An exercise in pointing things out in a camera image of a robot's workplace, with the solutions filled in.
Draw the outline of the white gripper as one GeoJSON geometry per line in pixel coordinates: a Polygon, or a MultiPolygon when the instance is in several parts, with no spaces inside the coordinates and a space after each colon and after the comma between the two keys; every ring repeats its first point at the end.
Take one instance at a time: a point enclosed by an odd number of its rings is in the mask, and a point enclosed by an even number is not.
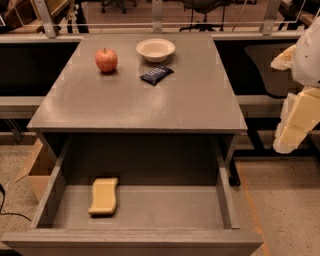
{"type": "Polygon", "coordinates": [[[275,132],[273,149],[289,154],[297,149],[307,134],[320,122],[320,17],[292,45],[271,62],[277,70],[290,69],[292,78],[305,87],[300,93],[289,93],[275,132]]]}

